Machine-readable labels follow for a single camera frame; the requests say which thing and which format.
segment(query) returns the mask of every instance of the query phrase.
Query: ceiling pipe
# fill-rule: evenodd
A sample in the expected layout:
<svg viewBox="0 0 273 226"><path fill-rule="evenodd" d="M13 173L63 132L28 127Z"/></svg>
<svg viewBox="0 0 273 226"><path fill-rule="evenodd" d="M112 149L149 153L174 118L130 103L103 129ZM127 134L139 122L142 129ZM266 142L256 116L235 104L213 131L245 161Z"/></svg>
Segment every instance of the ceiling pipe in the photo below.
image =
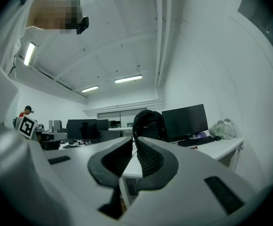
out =
<svg viewBox="0 0 273 226"><path fill-rule="evenodd" d="M155 85L157 85L157 79L159 77L161 42L163 37L163 0L157 0L156 4L157 4L157 57L156 57Z"/></svg>
<svg viewBox="0 0 273 226"><path fill-rule="evenodd" d="M22 59L22 58L20 58L20 57L16 57L16 60L20 60L22 63L24 63L24 59ZM33 70L33 69L35 69L36 71L39 71L39 72L44 73L44 74L47 74L49 77L52 78L52 80L53 80L54 82L59 81L59 82L61 82L62 84L66 84L67 86L72 87L72 91L75 92L75 90L76 90L76 87L75 87L75 86L73 86L73 85L71 85L71 84L68 84L67 82L62 81L62 80L60 80L60 79L58 79L58 78L56 78L56 77L50 75L50 74L47 73L46 71L44 71L44 70L42 70L42 69L39 69L39 68L35 67L35 65L33 65L33 66L28 66L28 67L31 68L31 70L32 70L33 72L35 72L35 71Z"/></svg>
<svg viewBox="0 0 273 226"><path fill-rule="evenodd" d="M157 86L159 86L161 81L161 76L163 76L165 59L169 51L168 43L169 43L169 37L170 37L171 18L172 18L172 0L166 0L165 43L164 43L161 65L159 69L159 76L157 78L158 79Z"/></svg>

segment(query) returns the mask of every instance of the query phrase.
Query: computer monitor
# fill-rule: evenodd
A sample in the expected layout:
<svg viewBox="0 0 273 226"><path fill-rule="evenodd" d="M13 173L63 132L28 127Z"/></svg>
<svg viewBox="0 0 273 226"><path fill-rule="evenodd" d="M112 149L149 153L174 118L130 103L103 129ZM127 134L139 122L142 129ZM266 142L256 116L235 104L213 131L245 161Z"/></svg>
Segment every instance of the computer monitor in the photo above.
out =
<svg viewBox="0 0 273 226"><path fill-rule="evenodd" d="M108 130L109 122L108 120L98 120L98 130Z"/></svg>
<svg viewBox="0 0 273 226"><path fill-rule="evenodd" d="M48 121L48 124L49 124L48 129L52 131L52 121Z"/></svg>
<svg viewBox="0 0 273 226"><path fill-rule="evenodd" d="M110 122L110 128L120 128L121 127L121 121L109 121Z"/></svg>
<svg viewBox="0 0 273 226"><path fill-rule="evenodd" d="M53 132L61 132L61 130L62 130L62 122L53 121Z"/></svg>
<svg viewBox="0 0 273 226"><path fill-rule="evenodd" d="M99 130L99 143L110 141L121 137L121 131L119 130Z"/></svg>
<svg viewBox="0 0 273 226"><path fill-rule="evenodd" d="M184 140L208 130L203 104L163 111L162 115L170 142Z"/></svg>
<svg viewBox="0 0 273 226"><path fill-rule="evenodd" d="M68 120L68 139L98 139L98 120Z"/></svg>

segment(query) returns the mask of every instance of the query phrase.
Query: black backpack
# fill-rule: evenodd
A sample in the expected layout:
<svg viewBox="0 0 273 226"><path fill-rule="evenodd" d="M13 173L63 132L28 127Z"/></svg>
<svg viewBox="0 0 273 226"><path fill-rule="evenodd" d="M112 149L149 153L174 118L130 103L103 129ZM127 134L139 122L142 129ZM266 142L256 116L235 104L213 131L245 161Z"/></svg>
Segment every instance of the black backpack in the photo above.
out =
<svg viewBox="0 0 273 226"><path fill-rule="evenodd" d="M165 128L165 120L157 111L144 110L134 118L133 137L149 137L152 139L169 142Z"/></svg>

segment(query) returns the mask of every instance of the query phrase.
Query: white desk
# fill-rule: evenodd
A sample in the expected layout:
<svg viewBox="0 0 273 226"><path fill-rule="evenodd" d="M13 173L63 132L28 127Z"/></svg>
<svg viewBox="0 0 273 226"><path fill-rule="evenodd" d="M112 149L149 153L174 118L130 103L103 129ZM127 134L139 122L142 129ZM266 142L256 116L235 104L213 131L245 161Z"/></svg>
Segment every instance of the white desk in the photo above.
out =
<svg viewBox="0 0 273 226"><path fill-rule="evenodd" d="M132 127L109 128L108 130L132 130Z"/></svg>
<svg viewBox="0 0 273 226"><path fill-rule="evenodd" d="M241 145L243 140L244 140L243 137L233 138L232 140L222 139L220 141L214 141L204 145L199 145L198 149L195 150L202 152L215 160L220 160L221 158L235 151ZM125 178L142 178L141 164L137 159L137 153L130 160L122 176Z"/></svg>
<svg viewBox="0 0 273 226"><path fill-rule="evenodd" d="M59 150L65 150L66 148L64 147L67 145L69 145L68 142L66 142L65 144L60 144ZM86 146L86 144L79 145L78 143L74 143L74 146L82 147L82 146Z"/></svg>
<svg viewBox="0 0 273 226"><path fill-rule="evenodd" d="M229 165L229 169L234 171L237 158L238 158L238 148L242 144L243 140L244 140L243 137L233 138L231 140L221 139L220 141L214 141L211 143L198 145L197 146L198 149L194 149L194 150L198 152L202 152L217 161L227 156L228 154L235 152L231 159L231 163ZM131 158L128 166L126 167L119 181L119 186L122 192L123 200L125 202L126 207L129 208L132 202L134 201L134 199L133 197L129 196L127 182L126 182L127 178L135 178L136 180L142 178L142 169L141 169L141 164L137 159L137 153L135 153L135 155Z"/></svg>

